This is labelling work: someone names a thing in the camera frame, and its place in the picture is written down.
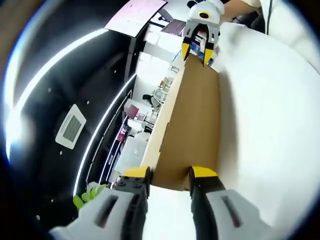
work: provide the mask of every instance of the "air vent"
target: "air vent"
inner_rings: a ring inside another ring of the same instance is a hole
[[[74,104],[63,120],[55,142],[68,149],[74,149],[86,121],[77,105]]]

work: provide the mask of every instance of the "pink paper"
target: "pink paper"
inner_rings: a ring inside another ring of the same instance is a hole
[[[105,29],[136,37],[165,4],[164,0],[130,0],[105,25]]]

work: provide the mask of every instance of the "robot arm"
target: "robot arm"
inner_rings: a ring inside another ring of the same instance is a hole
[[[191,44],[199,31],[206,33],[203,65],[213,55],[220,35],[220,16],[225,13],[225,6],[220,0],[207,0],[191,7],[185,28],[182,33],[182,57],[187,59]]]
[[[76,220],[50,231],[56,240],[141,240],[152,173],[130,169],[114,189],[104,188],[79,209]],[[189,169],[191,211],[197,240],[259,239],[270,231],[258,209],[205,167]]]

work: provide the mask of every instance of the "white surface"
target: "white surface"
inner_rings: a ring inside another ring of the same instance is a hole
[[[218,174],[264,221],[289,229],[320,185],[320,76],[298,53],[259,32],[221,26]]]
[[[142,239],[195,240],[190,193],[151,186]]]
[[[123,174],[128,169],[140,167],[147,141],[128,136],[114,170]]]

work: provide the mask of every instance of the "cardboard box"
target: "cardboard box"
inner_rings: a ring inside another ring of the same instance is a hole
[[[219,136],[218,73],[190,54],[159,147],[152,185],[182,191],[189,188],[190,166],[215,170]]]

